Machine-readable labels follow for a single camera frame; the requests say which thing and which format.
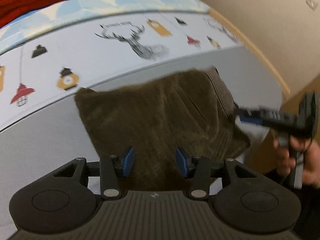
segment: white wall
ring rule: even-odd
[[[306,0],[202,0],[266,55],[292,96],[320,73],[320,5]]]

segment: brown fabric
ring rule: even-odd
[[[226,113],[234,107],[230,95],[216,71],[191,70],[113,91],[80,89],[75,101],[100,157],[134,146],[135,162],[130,176],[118,180],[121,189],[162,191],[190,185],[176,167],[176,147],[221,162],[250,145]]]

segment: black sleeve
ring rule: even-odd
[[[272,170],[265,176],[279,183],[282,177]],[[301,202],[300,217],[293,231],[303,240],[317,240],[320,238],[320,190],[311,186],[302,186],[301,190],[292,190]]]

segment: human hand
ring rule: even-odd
[[[291,136],[290,145],[297,151],[305,151],[309,147],[303,156],[302,183],[320,188],[320,147],[318,143],[314,140],[310,142],[310,140],[296,139]],[[274,140],[273,146],[277,151],[277,173],[280,176],[286,176],[296,165],[296,161],[294,158],[289,158],[289,150],[280,147],[277,139]]]

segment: wall outlet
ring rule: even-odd
[[[306,3],[312,10],[316,10],[318,7],[318,3],[315,0],[306,0]]]

